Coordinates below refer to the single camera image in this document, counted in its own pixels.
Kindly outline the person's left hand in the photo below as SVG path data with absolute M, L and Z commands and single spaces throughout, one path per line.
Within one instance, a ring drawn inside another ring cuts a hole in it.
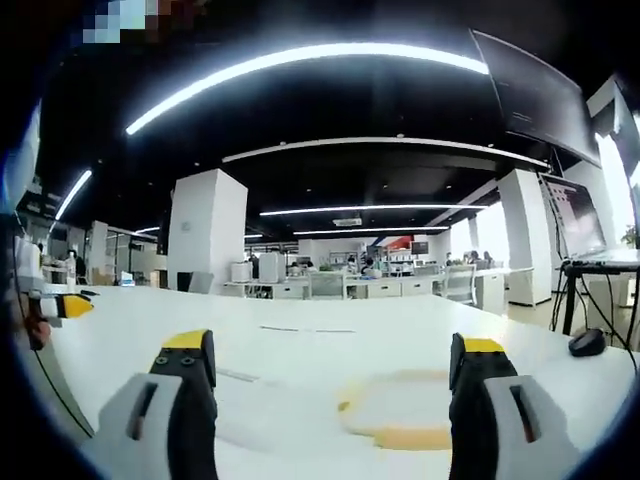
M 29 316 L 25 320 L 25 328 L 29 338 L 30 348 L 40 351 L 51 337 L 51 326 L 46 319 Z

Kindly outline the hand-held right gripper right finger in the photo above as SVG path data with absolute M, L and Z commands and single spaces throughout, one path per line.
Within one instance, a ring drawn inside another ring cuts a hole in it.
M 495 341 L 452 336 L 451 479 L 563 479 L 581 452 L 567 418 Z

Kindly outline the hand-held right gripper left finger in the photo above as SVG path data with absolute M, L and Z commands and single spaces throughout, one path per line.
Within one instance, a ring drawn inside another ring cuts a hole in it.
M 216 479 L 213 333 L 180 333 L 102 407 L 97 466 L 108 479 Z

